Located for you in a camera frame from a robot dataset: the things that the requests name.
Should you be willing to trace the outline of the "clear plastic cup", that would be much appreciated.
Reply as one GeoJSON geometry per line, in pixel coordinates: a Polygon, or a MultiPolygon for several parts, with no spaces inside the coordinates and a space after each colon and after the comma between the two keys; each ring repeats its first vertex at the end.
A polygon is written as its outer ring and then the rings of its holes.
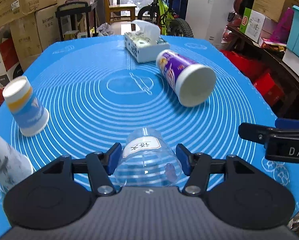
{"type": "Polygon", "coordinates": [[[160,132],[139,128],[130,133],[114,172],[123,186],[174,186],[182,174],[181,163],[160,132]]]}

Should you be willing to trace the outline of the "white ink-print paper cup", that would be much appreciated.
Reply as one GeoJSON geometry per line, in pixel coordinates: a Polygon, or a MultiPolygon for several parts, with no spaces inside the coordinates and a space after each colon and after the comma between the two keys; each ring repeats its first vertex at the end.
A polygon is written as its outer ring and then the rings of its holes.
{"type": "Polygon", "coordinates": [[[33,172],[29,158],[0,137],[0,184],[10,190],[33,172]]]}

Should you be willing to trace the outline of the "blue yellow paper cup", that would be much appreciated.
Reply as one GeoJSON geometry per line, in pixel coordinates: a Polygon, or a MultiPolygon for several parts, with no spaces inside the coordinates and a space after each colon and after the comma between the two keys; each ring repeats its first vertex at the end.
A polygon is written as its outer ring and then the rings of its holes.
{"type": "Polygon", "coordinates": [[[8,83],[2,96],[23,136],[35,136],[46,127],[50,119],[49,111],[38,99],[26,76],[8,83]]]}

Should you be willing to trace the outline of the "purple white paper cup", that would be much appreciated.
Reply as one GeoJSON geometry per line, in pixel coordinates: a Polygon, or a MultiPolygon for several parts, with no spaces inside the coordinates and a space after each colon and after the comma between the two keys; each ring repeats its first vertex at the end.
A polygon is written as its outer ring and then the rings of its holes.
{"type": "Polygon", "coordinates": [[[216,84],[214,70],[170,49],[160,52],[156,65],[181,105],[195,107],[208,99],[216,84]]]}

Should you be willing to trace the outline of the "green white product box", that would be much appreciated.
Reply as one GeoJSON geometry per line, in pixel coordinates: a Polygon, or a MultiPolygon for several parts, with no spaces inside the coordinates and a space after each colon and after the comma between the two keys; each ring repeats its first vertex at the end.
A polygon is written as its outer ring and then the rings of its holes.
{"type": "Polygon", "coordinates": [[[278,23],[267,16],[252,9],[245,8],[239,30],[245,36],[258,43],[260,38],[269,39],[277,25],[278,23]]]}

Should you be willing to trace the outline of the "white chest freezer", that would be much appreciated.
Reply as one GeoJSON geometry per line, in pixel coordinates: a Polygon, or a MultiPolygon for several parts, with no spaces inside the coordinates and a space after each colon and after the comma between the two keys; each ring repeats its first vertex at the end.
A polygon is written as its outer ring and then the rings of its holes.
{"type": "Polygon", "coordinates": [[[217,49],[222,45],[222,36],[233,12],[235,0],[188,0],[186,21],[193,36],[209,41],[217,49]]]}

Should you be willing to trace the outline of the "red white cardboard box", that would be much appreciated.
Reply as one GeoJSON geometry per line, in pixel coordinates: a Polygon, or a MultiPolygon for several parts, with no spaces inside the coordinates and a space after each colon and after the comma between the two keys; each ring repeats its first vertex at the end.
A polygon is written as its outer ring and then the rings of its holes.
{"type": "Polygon", "coordinates": [[[12,38],[0,44],[0,106],[4,102],[2,91],[14,78],[23,74],[12,38]]]}

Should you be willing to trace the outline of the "white patterned tissue box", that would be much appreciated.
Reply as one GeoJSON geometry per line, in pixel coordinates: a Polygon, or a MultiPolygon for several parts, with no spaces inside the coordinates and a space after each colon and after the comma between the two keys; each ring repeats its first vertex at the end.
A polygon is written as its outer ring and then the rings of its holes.
{"type": "Polygon", "coordinates": [[[134,20],[131,24],[138,26],[139,30],[126,32],[124,44],[138,63],[156,61],[163,50],[170,48],[170,44],[161,37],[158,25],[143,20],[134,20]]]}

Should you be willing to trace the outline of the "green black bicycle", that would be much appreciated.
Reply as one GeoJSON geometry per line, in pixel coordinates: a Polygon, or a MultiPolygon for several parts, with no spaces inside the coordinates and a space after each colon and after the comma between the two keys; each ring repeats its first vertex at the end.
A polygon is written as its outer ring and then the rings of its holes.
{"type": "Polygon", "coordinates": [[[190,25],[174,11],[173,2],[174,0],[153,0],[139,10],[137,19],[157,25],[162,35],[193,38],[190,25]]]}

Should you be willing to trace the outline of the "lower brown cardboard box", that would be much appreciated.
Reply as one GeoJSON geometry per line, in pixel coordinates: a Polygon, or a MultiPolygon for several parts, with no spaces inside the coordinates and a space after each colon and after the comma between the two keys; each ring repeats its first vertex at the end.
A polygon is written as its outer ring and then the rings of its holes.
{"type": "Polygon", "coordinates": [[[22,70],[26,70],[46,48],[61,40],[57,8],[55,4],[9,24],[22,70]]]}

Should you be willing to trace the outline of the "wooden chair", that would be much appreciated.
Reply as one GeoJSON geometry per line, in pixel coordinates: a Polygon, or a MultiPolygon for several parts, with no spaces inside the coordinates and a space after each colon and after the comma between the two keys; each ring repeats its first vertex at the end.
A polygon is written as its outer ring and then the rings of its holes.
{"type": "Polygon", "coordinates": [[[136,20],[136,8],[137,6],[134,3],[111,5],[110,0],[104,0],[105,22],[108,24],[115,22],[132,22],[136,20]],[[122,11],[128,11],[129,15],[113,15],[122,11]]]}

